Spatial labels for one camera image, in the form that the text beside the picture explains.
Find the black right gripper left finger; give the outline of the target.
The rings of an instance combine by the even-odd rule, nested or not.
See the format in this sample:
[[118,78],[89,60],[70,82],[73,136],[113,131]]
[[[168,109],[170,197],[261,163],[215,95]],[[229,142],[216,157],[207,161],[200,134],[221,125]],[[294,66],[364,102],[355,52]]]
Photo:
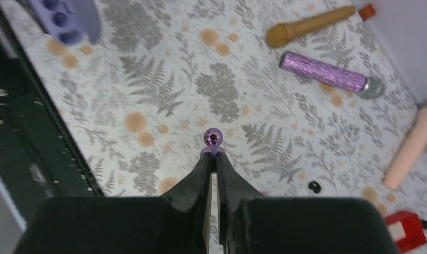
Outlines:
[[56,197],[15,253],[207,253],[212,156],[161,196]]

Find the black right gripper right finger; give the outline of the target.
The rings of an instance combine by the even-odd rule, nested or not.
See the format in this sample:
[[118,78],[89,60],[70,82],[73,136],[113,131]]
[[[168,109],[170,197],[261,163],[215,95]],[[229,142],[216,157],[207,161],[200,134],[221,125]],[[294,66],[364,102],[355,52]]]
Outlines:
[[268,197],[215,158],[225,253],[398,253],[379,212],[349,197]]

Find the purple earbud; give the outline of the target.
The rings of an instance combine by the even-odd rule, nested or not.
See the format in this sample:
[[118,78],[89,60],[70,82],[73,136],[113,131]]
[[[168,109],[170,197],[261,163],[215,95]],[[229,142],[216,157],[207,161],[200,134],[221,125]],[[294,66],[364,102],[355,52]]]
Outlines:
[[201,156],[205,153],[210,153],[215,157],[218,153],[225,153],[225,150],[221,147],[223,143],[223,134],[218,128],[207,129],[204,133],[203,140],[206,147],[201,150]]

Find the purple earbud charging case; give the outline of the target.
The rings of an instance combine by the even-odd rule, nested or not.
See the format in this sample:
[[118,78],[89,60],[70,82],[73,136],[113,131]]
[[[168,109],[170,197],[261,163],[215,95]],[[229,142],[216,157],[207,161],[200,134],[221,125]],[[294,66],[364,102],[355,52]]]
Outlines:
[[54,40],[74,46],[85,37],[96,44],[101,37],[101,21],[93,0],[29,1],[39,24]]

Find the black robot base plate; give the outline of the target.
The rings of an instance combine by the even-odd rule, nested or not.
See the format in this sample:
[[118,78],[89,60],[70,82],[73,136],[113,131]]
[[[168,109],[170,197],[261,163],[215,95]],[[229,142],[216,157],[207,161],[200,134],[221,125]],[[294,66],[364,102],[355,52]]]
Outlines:
[[22,223],[47,198],[103,196],[1,8],[0,188]]

